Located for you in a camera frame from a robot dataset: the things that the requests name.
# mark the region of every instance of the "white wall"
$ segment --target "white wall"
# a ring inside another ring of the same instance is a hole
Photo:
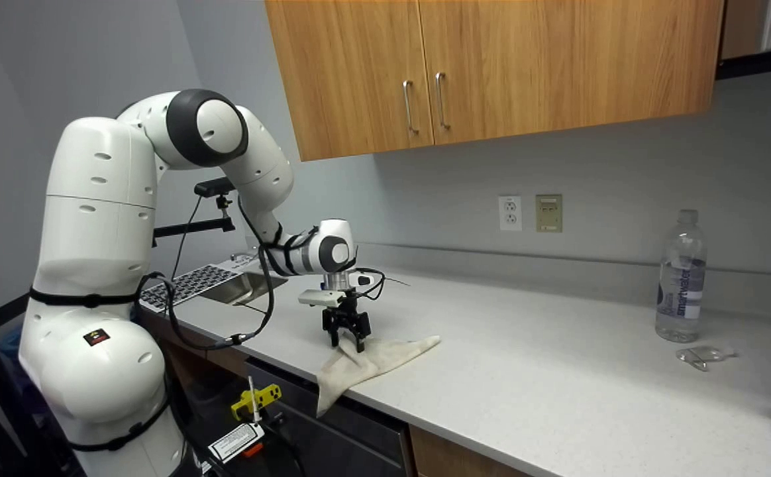
[[[247,104],[298,157],[259,0],[0,0],[0,179],[10,181],[0,302],[29,281],[59,131],[188,86]],[[202,179],[216,172],[164,183],[160,222],[185,221]],[[498,234],[501,192],[522,193],[527,212],[532,193],[563,192],[565,234]],[[278,214],[293,229],[349,218],[360,240],[385,245],[655,263],[679,207],[703,212],[712,265],[771,270],[771,75],[722,82],[698,120],[298,163]],[[237,234],[191,236],[183,265],[242,248]],[[171,256],[164,242],[157,258],[171,265]]]

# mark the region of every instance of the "electrical outlet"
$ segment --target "electrical outlet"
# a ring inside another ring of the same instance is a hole
[[[498,232],[522,232],[522,197],[498,197]]]
[[[565,232],[565,197],[563,193],[539,193],[535,197],[535,218],[542,234],[563,234]]]

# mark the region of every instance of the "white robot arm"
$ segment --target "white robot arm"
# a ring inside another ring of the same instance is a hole
[[[157,183],[188,167],[222,167],[278,274],[327,274],[340,290],[355,263],[343,221],[303,240],[281,232],[274,209],[293,167],[259,120],[218,93],[163,93],[116,120],[73,122],[50,165],[18,362],[87,475],[172,475],[188,462],[164,356],[128,320],[149,274]]]

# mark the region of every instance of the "plastic bottle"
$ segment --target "plastic bottle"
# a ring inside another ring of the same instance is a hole
[[[667,343],[699,339],[706,290],[706,236],[698,209],[682,209],[667,236],[666,261],[657,274],[655,332]]]

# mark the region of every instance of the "counter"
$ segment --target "counter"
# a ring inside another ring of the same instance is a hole
[[[706,315],[703,343],[740,351],[706,373],[655,335],[644,306],[387,274],[385,298],[364,302],[373,336],[444,344],[349,401],[526,475],[771,475],[771,320]],[[245,354],[315,380],[331,348],[320,310],[298,302],[310,286],[318,279],[278,286],[271,327]],[[213,299],[177,315],[213,336],[259,320]]]

